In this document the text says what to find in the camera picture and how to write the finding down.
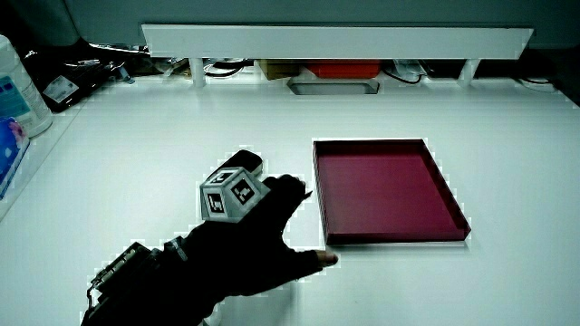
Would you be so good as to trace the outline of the person's left hand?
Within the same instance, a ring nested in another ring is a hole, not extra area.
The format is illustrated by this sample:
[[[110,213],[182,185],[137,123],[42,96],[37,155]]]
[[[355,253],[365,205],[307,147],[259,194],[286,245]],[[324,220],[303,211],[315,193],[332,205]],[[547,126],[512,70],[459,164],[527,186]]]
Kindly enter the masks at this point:
[[[228,296],[250,296],[322,271],[338,263],[324,250],[297,252],[282,235],[310,194],[297,177],[267,177],[267,195],[238,223],[205,222],[185,238],[188,286],[199,308]]]

